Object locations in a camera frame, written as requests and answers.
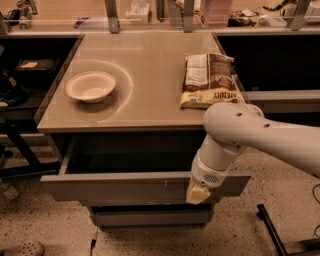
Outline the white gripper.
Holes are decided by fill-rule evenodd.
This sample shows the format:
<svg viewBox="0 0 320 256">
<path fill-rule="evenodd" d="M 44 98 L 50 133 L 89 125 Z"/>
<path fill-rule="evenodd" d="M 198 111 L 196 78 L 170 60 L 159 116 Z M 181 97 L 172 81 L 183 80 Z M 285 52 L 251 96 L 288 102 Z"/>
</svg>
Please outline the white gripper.
<svg viewBox="0 0 320 256">
<path fill-rule="evenodd" d="M 210 153 L 199 150 L 191 167 L 186 202 L 198 205 L 210 197 L 211 189 L 222 185 L 229 173 L 230 160 L 224 151 Z"/>
</svg>

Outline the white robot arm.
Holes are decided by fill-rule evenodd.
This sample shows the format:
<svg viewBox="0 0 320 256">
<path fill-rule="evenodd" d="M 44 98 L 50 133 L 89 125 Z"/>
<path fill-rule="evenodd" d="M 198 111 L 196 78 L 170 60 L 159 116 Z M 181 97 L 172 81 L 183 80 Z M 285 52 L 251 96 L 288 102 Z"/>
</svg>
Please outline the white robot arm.
<svg viewBox="0 0 320 256">
<path fill-rule="evenodd" d="M 210 106 L 203 125 L 206 137 L 192 162 L 188 203 L 198 205 L 208 199 L 247 147 L 320 177 L 319 127 L 269 120 L 257 106 L 240 103 Z"/>
</svg>

